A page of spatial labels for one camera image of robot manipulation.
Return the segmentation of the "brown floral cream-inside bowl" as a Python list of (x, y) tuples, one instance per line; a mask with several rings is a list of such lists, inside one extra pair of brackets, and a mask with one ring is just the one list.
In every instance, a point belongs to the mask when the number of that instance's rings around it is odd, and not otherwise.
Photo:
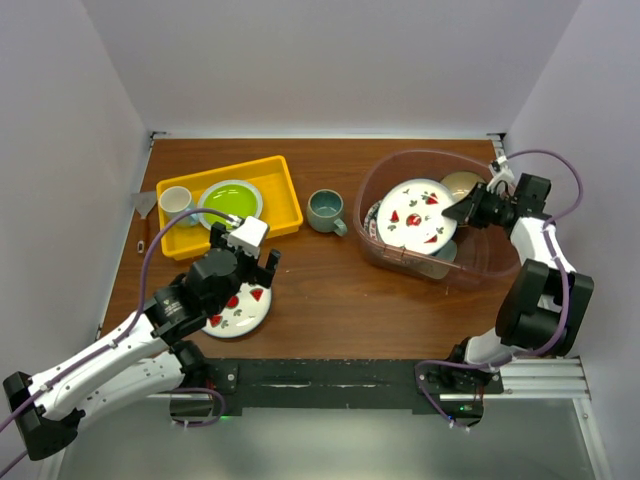
[(450, 191), (455, 202), (465, 198), (478, 183), (484, 182), (480, 175), (471, 171), (453, 172), (440, 180), (440, 183)]

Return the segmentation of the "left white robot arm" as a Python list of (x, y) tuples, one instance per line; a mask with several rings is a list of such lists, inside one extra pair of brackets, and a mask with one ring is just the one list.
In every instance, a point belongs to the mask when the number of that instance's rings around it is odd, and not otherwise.
[(259, 263), (268, 225), (236, 218), (232, 230), (215, 224), (210, 249), (187, 273), (137, 308), (111, 333), (68, 360), (37, 374), (17, 371), (3, 380), (10, 407), (3, 427), (14, 424), (32, 461), (65, 449), (81, 424), (102, 407), (132, 394), (200, 390), (207, 368), (188, 336), (220, 314), (245, 284), (271, 286), (280, 253)]

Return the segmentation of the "light-teal divided rectangular dish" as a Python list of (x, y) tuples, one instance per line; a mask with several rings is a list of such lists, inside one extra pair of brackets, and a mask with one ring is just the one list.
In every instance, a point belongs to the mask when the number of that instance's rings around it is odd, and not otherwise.
[(427, 260), (419, 261), (414, 270), (419, 274), (433, 280), (444, 279), (455, 261), (457, 255), (457, 245), (453, 240), (449, 240), (440, 250)]

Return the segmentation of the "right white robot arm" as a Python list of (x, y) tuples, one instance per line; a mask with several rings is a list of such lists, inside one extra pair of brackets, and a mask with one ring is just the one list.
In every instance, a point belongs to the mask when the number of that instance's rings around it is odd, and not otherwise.
[(495, 327), (468, 337), (447, 358), (448, 386), (469, 392), (481, 371), (520, 356), (564, 356), (573, 347), (591, 300), (594, 281), (577, 272), (561, 251), (556, 225), (544, 213), (549, 180), (524, 174), (511, 196), (484, 183), (443, 211), (443, 216), (474, 228), (503, 228), (521, 267), (496, 318)]

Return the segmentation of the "light-blue bottom plate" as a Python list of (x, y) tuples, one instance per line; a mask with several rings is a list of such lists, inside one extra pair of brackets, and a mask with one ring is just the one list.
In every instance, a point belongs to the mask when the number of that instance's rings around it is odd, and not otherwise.
[[(367, 231), (370, 238), (380, 241), (381, 237), (377, 227), (376, 216), (371, 217), (370, 219), (364, 222), (365, 230)], [(443, 248), (441, 248), (438, 252), (434, 252), (433, 256), (442, 260), (452, 261), (455, 259), (457, 255), (457, 245), (450, 240)]]

